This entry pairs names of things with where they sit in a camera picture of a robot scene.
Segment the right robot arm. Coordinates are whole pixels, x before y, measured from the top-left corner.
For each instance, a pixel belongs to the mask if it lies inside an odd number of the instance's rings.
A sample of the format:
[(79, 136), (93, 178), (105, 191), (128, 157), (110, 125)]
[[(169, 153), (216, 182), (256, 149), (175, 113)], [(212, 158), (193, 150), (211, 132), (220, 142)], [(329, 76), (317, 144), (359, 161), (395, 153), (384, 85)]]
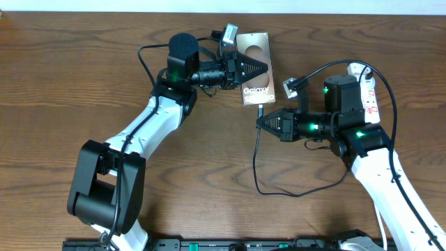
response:
[(325, 79), (324, 112), (309, 111), (307, 85), (303, 78), (286, 80), (284, 87), (298, 98), (298, 107), (260, 113), (259, 130), (283, 142), (329, 141), (330, 150), (369, 193), (398, 250), (444, 250), (445, 231), (410, 184), (390, 137), (379, 124), (366, 120), (357, 78)]

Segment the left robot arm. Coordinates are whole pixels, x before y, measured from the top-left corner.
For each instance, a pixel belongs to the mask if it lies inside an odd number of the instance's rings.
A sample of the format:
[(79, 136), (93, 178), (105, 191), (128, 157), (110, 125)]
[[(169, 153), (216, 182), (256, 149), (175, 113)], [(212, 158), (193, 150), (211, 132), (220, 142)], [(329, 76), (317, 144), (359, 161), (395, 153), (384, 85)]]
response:
[(201, 89), (235, 89), (268, 72), (268, 64), (222, 49), (224, 36), (209, 36), (218, 54), (189, 33), (165, 45), (167, 67), (149, 75), (153, 86), (143, 112), (117, 135), (80, 149), (67, 202), (69, 214), (100, 232), (90, 250), (143, 250), (148, 234), (137, 221), (144, 195), (146, 162), (162, 140), (192, 113)]

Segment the Galaxy smartphone with bronze screen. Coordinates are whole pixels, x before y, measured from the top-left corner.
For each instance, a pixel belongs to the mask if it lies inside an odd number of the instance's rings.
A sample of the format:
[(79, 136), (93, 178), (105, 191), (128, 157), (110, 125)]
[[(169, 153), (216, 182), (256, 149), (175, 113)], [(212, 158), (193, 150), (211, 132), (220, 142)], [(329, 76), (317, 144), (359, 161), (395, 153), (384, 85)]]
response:
[(268, 32), (242, 33), (236, 36), (238, 52), (268, 65), (268, 71), (241, 86), (244, 106), (275, 102), (275, 87)]

